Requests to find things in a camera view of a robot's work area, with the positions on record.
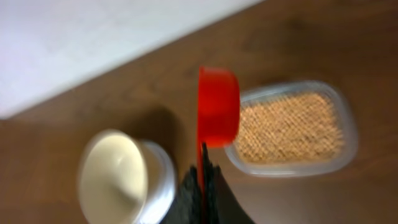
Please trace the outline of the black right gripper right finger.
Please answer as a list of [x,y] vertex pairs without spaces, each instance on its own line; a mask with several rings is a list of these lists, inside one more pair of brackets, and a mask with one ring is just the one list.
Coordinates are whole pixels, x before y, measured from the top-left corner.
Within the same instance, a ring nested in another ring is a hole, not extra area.
[[201,143],[201,163],[203,223],[254,224],[234,196],[223,176],[221,167],[214,166],[210,161],[205,142]]

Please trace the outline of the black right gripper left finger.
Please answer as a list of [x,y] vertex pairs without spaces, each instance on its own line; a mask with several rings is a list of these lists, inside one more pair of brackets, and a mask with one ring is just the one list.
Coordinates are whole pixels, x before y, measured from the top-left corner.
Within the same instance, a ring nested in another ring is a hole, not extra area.
[[201,201],[197,168],[191,166],[177,189],[169,211],[160,224],[201,224]]

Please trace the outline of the red plastic measuring scoop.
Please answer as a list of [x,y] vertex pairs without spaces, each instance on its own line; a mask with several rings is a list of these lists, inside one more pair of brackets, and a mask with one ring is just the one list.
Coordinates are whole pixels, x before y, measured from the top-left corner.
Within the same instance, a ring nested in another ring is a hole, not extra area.
[[201,222],[207,223],[205,150],[230,145],[239,126],[239,85],[234,74],[201,67],[197,91],[197,179],[201,190]]

